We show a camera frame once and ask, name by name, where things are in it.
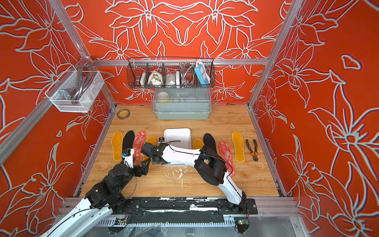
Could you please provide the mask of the red insole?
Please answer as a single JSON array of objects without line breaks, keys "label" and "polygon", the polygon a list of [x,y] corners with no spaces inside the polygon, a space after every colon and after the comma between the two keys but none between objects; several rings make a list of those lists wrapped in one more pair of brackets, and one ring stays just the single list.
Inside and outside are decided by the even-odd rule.
[{"label": "red insole", "polygon": [[146,132],[144,130],[139,131],[133,141],[133,162],[136,164],[140,161],[142,146],[145,143]]},{"label": "red insole", "polygon": [[226,167],[228,169],[228,173],[230,174],[230,177],[235,176],[235,168],[233,164],[233,157],[232,157],[232,151],[225,141],[219,142],[219,151],[223,158],[223,160],[226,161]]}]

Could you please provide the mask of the white storage tray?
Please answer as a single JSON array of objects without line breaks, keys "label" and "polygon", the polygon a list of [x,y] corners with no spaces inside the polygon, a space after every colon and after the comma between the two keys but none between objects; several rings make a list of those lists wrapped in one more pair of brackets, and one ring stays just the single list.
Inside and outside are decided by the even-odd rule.
[{"label": "white storage tray", "polygon": [[189,128],[169,128],[163,133],[165,143],[177,148],[191,149],[191,131]]}]

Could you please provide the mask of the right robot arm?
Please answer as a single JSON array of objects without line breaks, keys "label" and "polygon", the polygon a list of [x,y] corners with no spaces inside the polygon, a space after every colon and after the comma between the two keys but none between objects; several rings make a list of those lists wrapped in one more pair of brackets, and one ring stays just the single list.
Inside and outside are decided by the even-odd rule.
[{"label": "right robot arm", "polygon": [[147,142],[142,146],[142,154],[159,165],[183,164],[194,167],[206,183],[220,188],[229,203],[241,210],[246,208],[246,194],[237,187],[228,172],[231,165],[210,147],[203,146],[202,149],[191,150],[178,148],[169,143],[154,146]]}]

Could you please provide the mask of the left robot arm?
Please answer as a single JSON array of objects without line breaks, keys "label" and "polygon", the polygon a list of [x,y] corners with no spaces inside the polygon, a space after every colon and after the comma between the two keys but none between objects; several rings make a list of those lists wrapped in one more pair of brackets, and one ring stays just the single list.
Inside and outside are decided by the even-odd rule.
[{"label": "left robot arm", "polygon": [[151,159],[130,168],[115,165],[104,179],[95,184],[85,197],[42,237],[82,237],[102,219],[126,211],[127,198],[121,193],[133,179],[148,174]]}]

